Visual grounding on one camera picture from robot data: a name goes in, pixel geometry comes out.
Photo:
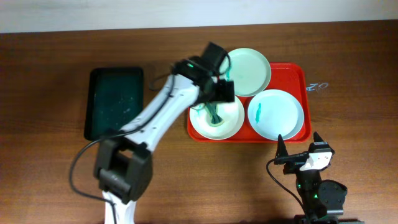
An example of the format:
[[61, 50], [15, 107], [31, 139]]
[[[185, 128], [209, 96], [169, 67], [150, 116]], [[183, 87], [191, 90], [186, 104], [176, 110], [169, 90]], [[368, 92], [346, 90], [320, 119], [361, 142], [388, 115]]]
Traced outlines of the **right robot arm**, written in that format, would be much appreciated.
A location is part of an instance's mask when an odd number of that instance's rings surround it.
[[[289, 154], [283, 137], [278, 135], [275, 158], [267, 162], [266, 171], [279, 187], [296, 199], [303, 210], [303, 215], [294, 216], [294, 223], [362, 223], [358, 219], [340, 218], [344, 214], [343, 205], [348, 188], [337, 181], [321, 178], [320, 172], [331, 165], [334, 155], [334, 149], [318, 133], [313, 134], [313, 142], [308, 150], [298, 154]], [[271, 174], [271, 163], [283, 165], [285, 175], [296, 176], [295, 187], [298, 195]]]

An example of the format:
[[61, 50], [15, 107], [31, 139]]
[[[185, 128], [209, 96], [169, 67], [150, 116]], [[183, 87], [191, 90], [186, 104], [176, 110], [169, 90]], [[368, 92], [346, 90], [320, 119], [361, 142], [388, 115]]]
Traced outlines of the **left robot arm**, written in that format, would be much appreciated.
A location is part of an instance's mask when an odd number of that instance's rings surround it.
[[157, 96], [118, 132], [99, 142], [93, 175], [105, 201], [105, 223], [133, 223], [138, 199], [153, 176], [152, 155], [169, 127], [189, 107], [230, 103], [232, 81], [222, 80], [227, 51], [210, 42], [200, 56], [176, 62]]

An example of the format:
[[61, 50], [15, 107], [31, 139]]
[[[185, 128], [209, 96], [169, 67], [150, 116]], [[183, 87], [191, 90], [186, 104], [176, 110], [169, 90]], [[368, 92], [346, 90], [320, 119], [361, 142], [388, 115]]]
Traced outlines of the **green dish sponge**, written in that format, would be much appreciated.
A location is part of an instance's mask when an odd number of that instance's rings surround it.
[[210, 117], [210, 126], [216, 127], [223, 124], [224, 120], [218, 115], [218, 106], [216, 103], [205, 103], [205, 110]]

